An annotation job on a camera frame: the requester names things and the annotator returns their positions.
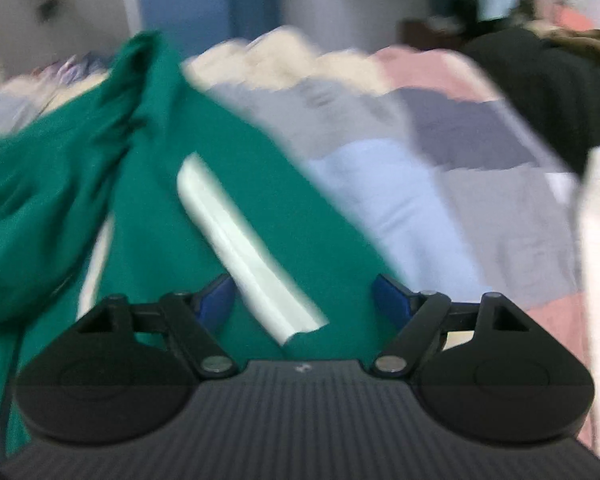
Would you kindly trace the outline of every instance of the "metal pin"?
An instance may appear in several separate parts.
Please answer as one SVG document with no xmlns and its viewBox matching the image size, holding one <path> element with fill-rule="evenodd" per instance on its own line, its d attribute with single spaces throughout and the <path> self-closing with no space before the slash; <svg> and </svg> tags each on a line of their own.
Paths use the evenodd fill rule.
<svg viewBox="0 0 600 480">
<path fill-rule="evenodd" d="M 229 371 L 234 364 L 223 355 L 211 355 L 202 359 L 202 369 L 212 374 L 222 374 Z"/>
<path fill-rule="evenodd" d="M 397 355 L 383 355 L 376 359 L 376 369 L 385 374 L 395 374 L 407 367 L 407 361 Z"/>
</svg>

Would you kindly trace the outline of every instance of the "white stripe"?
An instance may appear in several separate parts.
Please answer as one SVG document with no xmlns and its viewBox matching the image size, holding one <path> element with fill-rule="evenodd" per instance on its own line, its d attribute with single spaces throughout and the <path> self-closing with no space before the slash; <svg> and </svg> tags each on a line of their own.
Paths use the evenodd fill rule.
<svg viewBox="0 0 600 480">
<path fill-rule="evenodd" d="M 269 253 L 196 153 L 180 168 L 178 195 L 234 278 L 248 309 L 279 345 L 294 334 L 313 332 L 328 323 Z"/>
<path fill-rule="evenodd" d="M 80 296 L 78 297 L 76 319 L 80 319 L 90 311 L 98 297 L 102 271 L 107 263 L 109 248 L 111 247 L 111 240 L 113 238 L 113 224 L 113 217 L 108 216 L 98 231 L 96 243 L 93 245 L 93 251 L 91 252 L 87 274 L 80 290 Z"/>
</svg>

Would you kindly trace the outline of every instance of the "pile of clothes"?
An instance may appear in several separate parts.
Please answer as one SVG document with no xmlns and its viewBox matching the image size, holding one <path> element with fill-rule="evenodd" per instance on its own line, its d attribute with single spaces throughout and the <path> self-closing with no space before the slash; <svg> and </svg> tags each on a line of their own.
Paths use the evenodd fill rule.
<svg viewBox="0 0 600 480">
<path fill-rule="evenodd" d="M 594 446 L 600 455 L 600 30 L 535 23 L 478 38 L 464 52 L 581 177 L 573 216 L 596 384 Z"/>
<path fill-rule="evenodd" d="M 110 64 L 110 57 L 89 52 L 81 58 L 71 56 L 67 60 L 56 61 L 45 68 L 37 68 L 32 75 L 68 86 L 82 81 L 90 75 L 105 73 Z"/>
</svg>

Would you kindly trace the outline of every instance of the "green fabric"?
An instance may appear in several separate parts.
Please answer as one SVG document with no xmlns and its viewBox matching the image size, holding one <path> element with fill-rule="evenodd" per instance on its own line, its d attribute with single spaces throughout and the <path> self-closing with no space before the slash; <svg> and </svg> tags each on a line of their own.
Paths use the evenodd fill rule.
<svg viewBox="0 0 600 480">
<path fill-rule="evenodd" d="M 237 301 L 216 337 L 248 359 L 369 362 L 393 335 L 370 286 L 389 272 L 368 242 L 298 173 L 269 138 L 180 73 L 160 37 L 141 34 L 98 88 L 0 139 L 0 394 L 18 324 L 20 366 L 75 319 L 94 236 L 107 212 L 114 234 L 99 297 L 155 301 L 197 290 L 223 272 L 176 192 L 197 152 L 268 247 L 330 323 L 280 348 Z M 9 450 L 25 439 L 17 414 Z"/>
</svg>

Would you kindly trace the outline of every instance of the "green shirt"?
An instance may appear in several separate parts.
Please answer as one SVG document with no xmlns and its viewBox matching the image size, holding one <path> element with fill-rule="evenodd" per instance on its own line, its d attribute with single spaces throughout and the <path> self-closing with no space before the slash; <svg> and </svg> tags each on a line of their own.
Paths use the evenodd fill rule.
<svg viewBox="0 0 600 480">
<path fill-rule="evenodd" d="M 236 361 L 368 363 L 395 335 L 372 304 L 371 283 L 388 268 L 371 245 L 266 134 L 193 89 L 159 36 L 140 34 L 102 85 L 0 139 L 0 400 L 10 362 L 22 367 L 74 321 L 107 214 L 114 234 L 100 298 L 155 301 L 224 271 L 176 192 L 192 152 L 329 320 L 280 347 L 237 301 L 215 334 Z M 26 438 L 12 409 L 8 451 Z"/>
</svg>

